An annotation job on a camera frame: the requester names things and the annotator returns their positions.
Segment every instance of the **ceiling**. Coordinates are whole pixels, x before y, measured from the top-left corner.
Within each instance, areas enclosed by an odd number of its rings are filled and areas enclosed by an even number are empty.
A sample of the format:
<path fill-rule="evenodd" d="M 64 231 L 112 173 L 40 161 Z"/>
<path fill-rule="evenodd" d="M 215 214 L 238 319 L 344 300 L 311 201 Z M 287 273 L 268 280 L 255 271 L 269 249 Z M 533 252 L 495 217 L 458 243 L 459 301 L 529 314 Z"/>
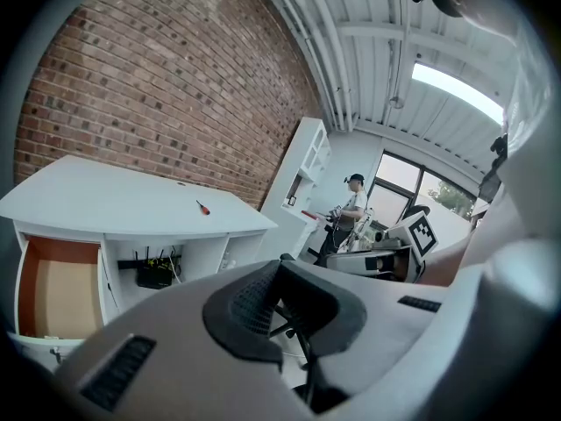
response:
<path fill-rule="evenodd" d="M 418 61 L 507 104 L 514 48 L 430 0 L 273 0 L 300 43 L 332 129 L 379 134 L 421 150 L 476 183 L 501 128 L 470 104 L 413 81 Z M 403 101 L 395 109 L 390 99 Z"/>

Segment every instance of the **screwdriver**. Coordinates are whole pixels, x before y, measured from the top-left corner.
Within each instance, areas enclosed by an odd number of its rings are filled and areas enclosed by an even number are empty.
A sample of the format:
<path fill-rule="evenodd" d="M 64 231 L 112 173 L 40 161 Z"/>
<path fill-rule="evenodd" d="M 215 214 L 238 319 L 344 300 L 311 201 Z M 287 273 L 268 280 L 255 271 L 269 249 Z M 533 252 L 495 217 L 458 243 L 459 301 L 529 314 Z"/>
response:
<path fill-rule="evenodd" d="M 210 214 L 210 210 L 206 206 L 203 206 L 201 203 L 199 203 L 199 207 L 201 208 L 201 211 L 204 215 Z"/>

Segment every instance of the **skylight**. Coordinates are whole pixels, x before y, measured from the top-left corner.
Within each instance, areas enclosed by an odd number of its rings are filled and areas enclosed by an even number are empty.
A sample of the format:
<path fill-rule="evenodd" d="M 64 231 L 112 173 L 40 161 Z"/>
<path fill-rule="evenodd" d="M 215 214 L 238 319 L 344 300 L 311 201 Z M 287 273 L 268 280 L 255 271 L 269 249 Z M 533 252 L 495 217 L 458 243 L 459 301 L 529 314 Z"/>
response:
<path fill-rule="evenodd" d="M 461 98 L 474 108 L 487 114 L 499 125 L 502 125 L 502 108 L 491 98 L 483 95 L 472 86 L 465 84 L 465 82 L 461 82 L 453 76 L 418 63 L 413 67 L 413 79 L 426 82 L 431 86 L 435 86 L 436 88 Z"/>

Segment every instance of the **desk top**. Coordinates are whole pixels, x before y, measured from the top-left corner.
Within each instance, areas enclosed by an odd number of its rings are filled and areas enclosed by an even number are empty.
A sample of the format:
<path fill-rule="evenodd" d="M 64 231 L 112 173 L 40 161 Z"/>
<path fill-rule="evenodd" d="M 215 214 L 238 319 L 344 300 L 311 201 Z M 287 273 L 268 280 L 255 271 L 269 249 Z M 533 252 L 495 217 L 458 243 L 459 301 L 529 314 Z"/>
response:
<path fill-rule="evenodd" d="M 210 210 L 204 216 L 199 200 Z M 55 228 L 130 235 L 192 235 L 277 226 L 222 190 L 74 156 L 42 168 L 0 201 L 0 216 Z"/>

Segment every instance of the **open drawer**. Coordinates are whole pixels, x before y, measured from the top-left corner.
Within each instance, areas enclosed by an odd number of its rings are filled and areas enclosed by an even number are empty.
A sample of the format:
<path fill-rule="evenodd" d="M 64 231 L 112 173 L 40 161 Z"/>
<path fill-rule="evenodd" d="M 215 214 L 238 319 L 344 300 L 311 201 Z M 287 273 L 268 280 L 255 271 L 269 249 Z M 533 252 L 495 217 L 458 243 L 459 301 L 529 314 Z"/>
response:
<path fill-rule="evenodd" d="M 16 333 L 86 339 L 103 326 L 99 245 L 29 236 L 15 297 Z"/>

